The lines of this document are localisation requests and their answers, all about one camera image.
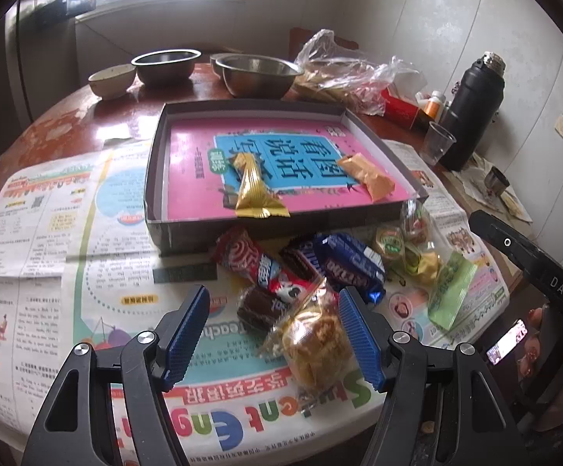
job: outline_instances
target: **cable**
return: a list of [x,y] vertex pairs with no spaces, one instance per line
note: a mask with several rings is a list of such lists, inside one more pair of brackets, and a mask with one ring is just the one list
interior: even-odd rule
[[563,181],[562,181],[562,185],[560,186],[560,189],[558,190],[558,192],[556,194],[556,200],[554,201],[554,204],[551,205],[551,210],[549,211],[549,214],[547,215],[547,218],[545,219],[544,224],[540,228],[540,231],[538,231],[538,235],[536,236],[536,239],[538,239],[538,237],[542,233],[542,230],[544,230],[545,226],[547,225],[547,222],[549,221],[549,218],[551,217],[551,213],[553,213],[553,209],[556,208],[557,199],[560,197],[560,193],[562,193],[562,188],[563,188]]

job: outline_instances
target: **candy wrapper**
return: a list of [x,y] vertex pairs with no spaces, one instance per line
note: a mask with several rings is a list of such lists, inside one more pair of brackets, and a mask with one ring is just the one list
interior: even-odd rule
[[240,292],[237,316],[255,329],[268,333],[288,310],[288,305],[257,285]]
[[335,291],[355,286],[366,304],[377,305],[385,297],[385,268],[381,256],[347,233],[314,237],[314,252]]
[[443,265],[428,301],[428,318],[450,331],[478,266],[452,252]]
[[421,202],[410,199],[400,209],[400,227],[406,242],[421,245],[431,240],[431,218]]
[[260,350],[283,354],[299,385],[298,400],[310,406],[340,377],[352,348],[338,316],[337,294],[321,279],[268,334]]
[[396,183],[370,163],[361,153],[344,156],[338,166],[359,183],[363,184],[372,201],[379,201],[389,196],[396,188]]
[[412,243],[404,246],[404,269],[425,286],[433,286],[437,281],[441,259],[433,244],[425,244],[420,250]]
[[241,176],[236,215],[265,219],[270,216],[290,217],[288,209],[264,183],[260,163],[249,152],[239,152],[230,158]]
[[285,264],[303,280],[313,282],[324,275],[314,252],[313,235],[293,238],[286,247],[279,251],[279,255]]
[[381,255],[385,265],[403,261],[404,238],[397,226],[380,226],[376,230],[372,248]]
[[228,270],[292,303],[301,292],[310,287],[309,282],[298,278],[255,243],[241,226],[235,226],[217,240],[212,259]]

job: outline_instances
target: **small cup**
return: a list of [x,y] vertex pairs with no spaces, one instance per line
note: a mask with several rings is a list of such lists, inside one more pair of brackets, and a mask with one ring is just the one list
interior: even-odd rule
[[456,138],[436,122],[431,122],[429,126],[419,156],[429,166],[434,166],[456,142]]

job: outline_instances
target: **metal bowl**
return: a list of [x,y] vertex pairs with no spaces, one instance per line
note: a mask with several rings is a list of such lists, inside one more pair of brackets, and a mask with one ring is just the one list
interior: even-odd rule
[[223,80],[235,98],[282,98],[303,69],[276,57],[231,54],[217,59]]
[[142,83],[156,87],[188,79],[195,70],[195,61],[201,55],[194,49],[170,49],[143,54],[131,63],[136,66]]
[[217,64],[217,60],[221,59],[226,56],[235,56],[235,52],[219,52],[217,54],[211,54],[210,56],[210,64],[212,66],[212,71],[217,74],[219,77],[223,78],[223,67]]

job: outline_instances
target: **thermos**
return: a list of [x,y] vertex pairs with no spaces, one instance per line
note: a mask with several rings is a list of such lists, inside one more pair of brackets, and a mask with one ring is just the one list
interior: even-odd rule
[[441,158],[441,164],[460,170],[475,151],[476,145],[504,99],[506,64],[494,52],[485,52],[471,65],[439,124],[447,129],[456,142]]

